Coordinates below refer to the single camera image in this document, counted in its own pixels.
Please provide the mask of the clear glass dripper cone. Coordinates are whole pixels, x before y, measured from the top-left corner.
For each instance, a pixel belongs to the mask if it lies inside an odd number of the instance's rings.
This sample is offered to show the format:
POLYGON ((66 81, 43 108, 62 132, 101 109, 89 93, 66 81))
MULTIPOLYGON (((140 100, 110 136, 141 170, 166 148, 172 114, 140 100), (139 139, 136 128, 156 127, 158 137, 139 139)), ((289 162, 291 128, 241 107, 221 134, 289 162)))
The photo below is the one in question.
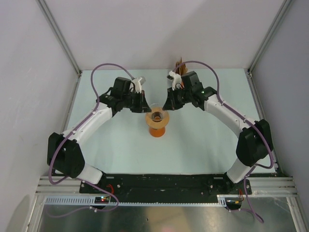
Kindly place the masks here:
POLYGON ((153 103, 150 105, 152 111, 147 113, 147 116, 155 122, 162 121, 167 117, 167 112, 162 109, 162 106, 158 103, 153 103))

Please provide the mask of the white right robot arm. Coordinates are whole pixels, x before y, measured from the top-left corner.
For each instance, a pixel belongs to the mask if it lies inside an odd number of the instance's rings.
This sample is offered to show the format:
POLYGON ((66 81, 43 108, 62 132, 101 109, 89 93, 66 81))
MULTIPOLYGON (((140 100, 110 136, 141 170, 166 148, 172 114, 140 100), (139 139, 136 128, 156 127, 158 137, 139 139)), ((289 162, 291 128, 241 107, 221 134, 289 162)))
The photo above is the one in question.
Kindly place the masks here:
POLYGON ((274 165, 272 155, 273 142, 269 123, 261 119, 254 121, 242 115, 221 99, 219 92, 212 87, 203 87, 196 72, 179 75, 170 71, 168 80, 171 87, 167 89, 168 96, 163 106, 165 111, 175 111, 187 103, 200 108, 224 123, 237 136, 236 160, 225 173, 223 188, 233 194, 240 189, 240 181, 247 177, 259 161, 270 157, 270 165, 274 165))

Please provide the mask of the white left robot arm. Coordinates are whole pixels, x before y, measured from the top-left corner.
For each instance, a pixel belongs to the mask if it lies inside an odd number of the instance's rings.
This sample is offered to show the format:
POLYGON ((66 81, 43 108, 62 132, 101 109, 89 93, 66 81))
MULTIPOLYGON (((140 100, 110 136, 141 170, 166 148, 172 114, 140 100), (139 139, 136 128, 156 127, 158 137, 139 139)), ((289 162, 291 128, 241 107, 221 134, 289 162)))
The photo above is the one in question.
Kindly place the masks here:
POLYGON ((97 96, 93 109, 77 125, 61 134, 52 133, 48 139, 47 164, 50 171, 57 170, 66 177, 78 178, 90 182, 90 187, 97 193, 107 188, 103 171, 86 163, 81 146, 104 123, 116 113, 127 108, 133 113, 151 111, 142 85, 144 77, 133 80, 117 77, 113 87, 97 96))

